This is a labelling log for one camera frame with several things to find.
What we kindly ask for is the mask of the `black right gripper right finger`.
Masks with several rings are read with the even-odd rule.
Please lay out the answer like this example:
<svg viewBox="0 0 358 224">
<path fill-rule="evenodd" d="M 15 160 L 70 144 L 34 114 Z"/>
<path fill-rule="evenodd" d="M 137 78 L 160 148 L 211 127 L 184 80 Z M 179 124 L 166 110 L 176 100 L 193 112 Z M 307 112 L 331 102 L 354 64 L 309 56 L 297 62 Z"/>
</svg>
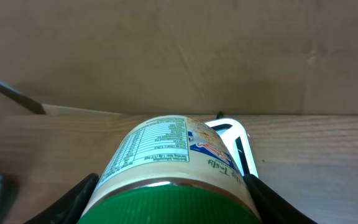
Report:
<svg viewBox="0 0 358 224">
<path fill-rule="evenodd" d="M 243 177 L 262 223 L 316 224 L 253 174 Z"/>
</svg>

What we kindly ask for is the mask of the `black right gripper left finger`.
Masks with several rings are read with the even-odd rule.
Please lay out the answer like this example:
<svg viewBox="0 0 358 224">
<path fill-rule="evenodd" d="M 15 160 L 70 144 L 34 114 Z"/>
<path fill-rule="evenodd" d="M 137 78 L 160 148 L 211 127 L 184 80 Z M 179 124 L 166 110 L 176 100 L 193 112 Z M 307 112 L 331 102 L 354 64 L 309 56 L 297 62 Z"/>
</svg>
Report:
<svg viewBox="0 0 358 224">
<path fill-rule="evenodd" d="M 77 223 L 99 181 L 91 173 L 65 195 L 25 224 L 74 224 Z"/>
</svg>

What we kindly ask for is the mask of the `green lid seasoning jar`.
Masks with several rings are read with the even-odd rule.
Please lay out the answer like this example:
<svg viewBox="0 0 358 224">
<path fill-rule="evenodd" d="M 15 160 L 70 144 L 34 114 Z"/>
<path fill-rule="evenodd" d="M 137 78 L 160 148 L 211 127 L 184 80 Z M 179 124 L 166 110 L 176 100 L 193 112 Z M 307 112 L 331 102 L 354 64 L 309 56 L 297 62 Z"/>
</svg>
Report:
<svg viewBox="0 0 358 224">
<path fill-rule="evenodd" d="M 260 223 L 243 177 L 214 129 L 159 116 L 121 141 L 80 223 Z"/>
</svg>

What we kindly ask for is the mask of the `white barcode scanner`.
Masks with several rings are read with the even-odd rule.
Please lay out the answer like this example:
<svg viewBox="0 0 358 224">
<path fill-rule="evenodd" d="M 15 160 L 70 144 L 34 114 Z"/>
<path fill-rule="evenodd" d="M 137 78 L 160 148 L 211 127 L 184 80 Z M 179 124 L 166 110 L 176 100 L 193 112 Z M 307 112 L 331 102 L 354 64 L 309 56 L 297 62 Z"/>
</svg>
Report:
<svg viewBox="0 0 358 224">
<path fill-rule="evenodd" d="M 207 121 L 205 124 L 221 137 L 242 176 L 246 174 L 259 176 L 250 146 L 250 136 L 240 122 L 231 118 L 221 118 Z"/>
</svg>

